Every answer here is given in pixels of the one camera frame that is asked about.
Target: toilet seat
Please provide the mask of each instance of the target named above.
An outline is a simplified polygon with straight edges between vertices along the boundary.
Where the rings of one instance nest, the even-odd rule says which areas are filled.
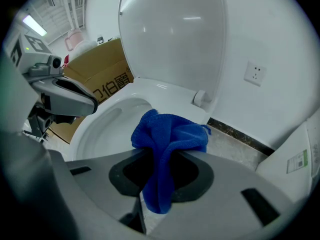
[[[119,31],[134,82],[83,120],[70,142],[73,160],[133,149],[131,134],[152,108],[207,123],[224,65],[225,11],[225,0],[120,0]]]

